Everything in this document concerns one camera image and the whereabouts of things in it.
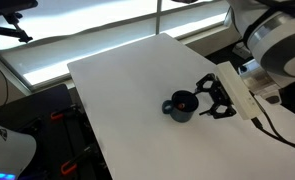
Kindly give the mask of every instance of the white tabletop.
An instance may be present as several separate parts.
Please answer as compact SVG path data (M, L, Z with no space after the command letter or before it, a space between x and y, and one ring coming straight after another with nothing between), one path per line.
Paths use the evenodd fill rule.
M212 104L207 94L198 95L200 107L187 123L162 114L164 100L193 91L214 67L166 34L69 64L114 180L295 179L295 149L238 115L198 116ZM295 115L260 101L295 142Z

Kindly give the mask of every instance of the window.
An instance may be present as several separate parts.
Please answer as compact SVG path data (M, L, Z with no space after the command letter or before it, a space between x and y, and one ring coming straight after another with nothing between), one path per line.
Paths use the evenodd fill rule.
M30 89L69 77L67 63L158 33L182 38L221 25L228 4L200 0L38 0L20 12L28 44L0 36L0 58ZM0 26L11 27L0 17Z

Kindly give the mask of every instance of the black cable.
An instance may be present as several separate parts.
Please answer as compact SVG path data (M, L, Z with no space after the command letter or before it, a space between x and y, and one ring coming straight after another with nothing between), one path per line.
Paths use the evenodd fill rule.
M229 15L229 13L230 13L230 10L231 10L231 6L229 6L229 8L228 8L227 14L226 14L226 16L225 16L225 20L226 20L226 18L228 17L228 15Z
M282 143L284 143L284 144L287 144L287 145L289 145L289 146L295 148L295 144L294 144L294 143L291 143L291 142L289 142L289 141L283 140L283 139L279 138L278 136L275 136L275 135L271 134L270 132L266 131L264 128L258 128L258 129L259 129L261 132L265 133L267 136L269 136L269 137L271 137L271 138L273 138L273 139L275 139L275 140L277 140L277 141L279 141L279 142L282 142Z
M282 136L278 133L278 131L276 130L276 128L275 128L273 122L271 121L271 119L270 119L270 117L268 116L268 114L266 113L266 111L263 109L263 107L259 104L258 101L256 101L256 102L257 102L257 104L259 105L259 107L261 108L261 110L263 111L264 115L266 116L266 119L267 119L267 121L268 121L268 123L269 123L270 128L272 129L272 131L273 131L276 135L273 135L273 134L271 134L270 132L266 131L266 130L263 128L263 125L261 124L261 122L259 121L258 118L253 118L253 119L252 119L252 122L253 122L253 124L255 125L255 127L256 127L257 129L259 129L260 131L262 131L263 133L265 133L266 135L268 135L269 137L271 137L271 138L273 138L273 139L275 139L275 140L277 140L277 141L279 141L279 142L282 142L282 143L284 143L284 144L287 144L287 145L289 145L289 146L295 148L295 143L292 143L292 142L288 141L287 139L285 139L284 137L282 137Z
M4 80L5 80L5 85L6 85L6 98L5 101L3 103L3 105L0 107L0 112L4 109L4 107L6 106L7 102L8 102L8 98L9 98L9 89L8 89L8 80L5 76L5 74L0 70L1 75L3 76Z
M278 2L274 0L256 0L256 1L270 8L274 8L277 11L282 11L291 15L295 15L295 0L282 1L282 2Z
M231 8L231 7L230 7L230 10L231 10L231 20L232 20L232 22L234 24L234 27L235 27L236 31L238 33L240 33L239 30L238 30L238 28L237 28L237 25L236 25L235 12L234 12L233 8Z

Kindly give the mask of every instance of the black machine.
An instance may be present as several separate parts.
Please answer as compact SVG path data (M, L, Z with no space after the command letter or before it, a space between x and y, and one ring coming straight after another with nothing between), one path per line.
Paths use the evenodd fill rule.
M7 104L0 125L31 135L37 143L18 180L111 180L88 118L72 103L65 85Z
M3 16L8 24L14 25L15 29L0 27L0 35L19 38L20 42L29 42L29 37L19 26L19 19L23 16L18 11L34 8L38 5L36 0L0 0L0 16Z

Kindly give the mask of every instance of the black mug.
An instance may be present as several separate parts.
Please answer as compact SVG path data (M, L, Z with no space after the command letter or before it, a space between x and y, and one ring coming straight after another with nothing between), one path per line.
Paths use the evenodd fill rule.
M191 119L198 106L198 99L193 93L177 91L171 100L163 103L162 110L164 114L170 114L175 121L183 123Z

